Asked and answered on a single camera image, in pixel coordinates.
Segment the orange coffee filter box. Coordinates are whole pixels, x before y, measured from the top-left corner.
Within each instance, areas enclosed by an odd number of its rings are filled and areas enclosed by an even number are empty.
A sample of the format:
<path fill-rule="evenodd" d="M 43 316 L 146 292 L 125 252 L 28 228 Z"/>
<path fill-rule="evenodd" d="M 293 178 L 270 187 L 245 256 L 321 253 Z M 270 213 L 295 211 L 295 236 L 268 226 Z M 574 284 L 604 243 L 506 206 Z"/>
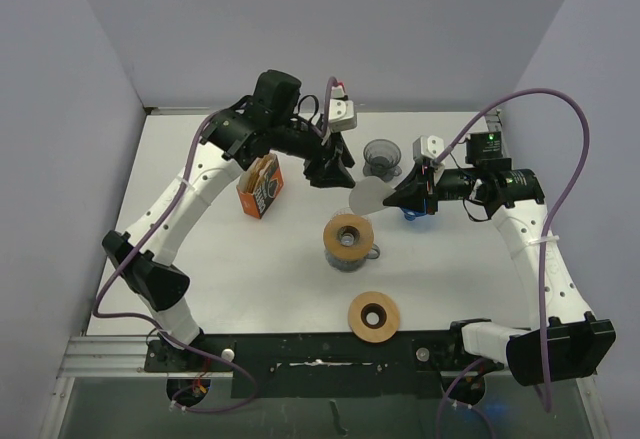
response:
<path fill-rule="evenodd" d="M 284 186 L 279 159 L 269 153 L 256 159 L 241 174 L 236 190 L 243 212 L 261 219 Z"/>

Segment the white paper coffee filter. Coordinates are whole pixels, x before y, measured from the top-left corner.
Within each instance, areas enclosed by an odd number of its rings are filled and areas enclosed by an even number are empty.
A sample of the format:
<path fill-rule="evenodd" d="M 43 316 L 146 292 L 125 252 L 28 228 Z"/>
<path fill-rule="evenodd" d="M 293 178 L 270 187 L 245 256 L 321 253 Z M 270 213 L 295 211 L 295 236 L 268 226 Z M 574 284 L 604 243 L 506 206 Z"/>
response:
<path fill-rule="evenodd" d="M 394 192 L 394 188 L 379 177 L 365 177 L 351 190 L 349 208 L 354 214 L 360 216 L 379 212 L 386 208 L 384 200 Z"/>

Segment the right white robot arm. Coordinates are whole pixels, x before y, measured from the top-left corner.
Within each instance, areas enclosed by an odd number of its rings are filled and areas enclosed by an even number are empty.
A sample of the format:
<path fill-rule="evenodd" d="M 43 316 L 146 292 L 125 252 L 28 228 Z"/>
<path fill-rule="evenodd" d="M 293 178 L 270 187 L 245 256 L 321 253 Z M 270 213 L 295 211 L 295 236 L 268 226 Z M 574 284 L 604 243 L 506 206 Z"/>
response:
<path fill-rule="evenodd" d="M 445 343 L 448 361 L 469 367 L 479 357 L 506 365 L 523 386 L 593 375 L 616 339 L 613 324 L 599 319 L 571 278 L 546 228 L 545 196 L 535 173 L 515 169 L 498 132 L 472 133 L 464 141 L 465 167 L 437 163 L 445 145 L 421 136 L 412 145 L 414 166 L 383 201 L 433 215 L 443 201 L 484 209 L 503 239 L 523 286 L 529 326 L 518 330 L 485 319 L 461 321 L 460 334 Z"/>

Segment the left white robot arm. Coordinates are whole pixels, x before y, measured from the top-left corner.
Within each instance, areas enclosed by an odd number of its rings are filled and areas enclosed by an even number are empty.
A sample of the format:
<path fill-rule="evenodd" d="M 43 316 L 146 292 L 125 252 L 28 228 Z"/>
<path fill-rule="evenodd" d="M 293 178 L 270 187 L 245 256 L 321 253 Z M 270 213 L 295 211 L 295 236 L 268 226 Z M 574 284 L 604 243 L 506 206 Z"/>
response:
<path fill-rule="evenodd" d="M 143 216 L 122 232 L 110 231 L 102 247 L 167 340 L 168 358 L 180 369 L 200 364 L 201 329 L 186 301 L 189 277 L 174 266 L 182 243 L 216 197 L 250 166 L 277 151 L 303 160 L 315 188 L 355 185 L 355 164 L 342 137 L 357 125 L 345 86 L 329 78 L 317 123 L 300 117 L 301 82 L 277 70 L 260 74 L 252 94 L 207 116 L 195 132 L 183 169 Z"/>

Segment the grey glass carafe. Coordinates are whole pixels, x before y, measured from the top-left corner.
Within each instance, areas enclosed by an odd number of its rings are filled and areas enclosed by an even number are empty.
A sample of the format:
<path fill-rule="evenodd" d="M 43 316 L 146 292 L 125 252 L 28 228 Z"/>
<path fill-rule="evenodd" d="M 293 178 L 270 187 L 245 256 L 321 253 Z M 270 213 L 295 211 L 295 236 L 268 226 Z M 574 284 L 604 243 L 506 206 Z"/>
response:
<path fill-rule="evenodd" d="M 324 251 L 327 263 L 340 272 L 351 273 L 361 269 L 368 260 L 376 260 L 381 255 L 381 250 L 377 244 L 373 244 L 372 248 L 361 258 L 358 259 L 341 259 L 329 250 Z"/>

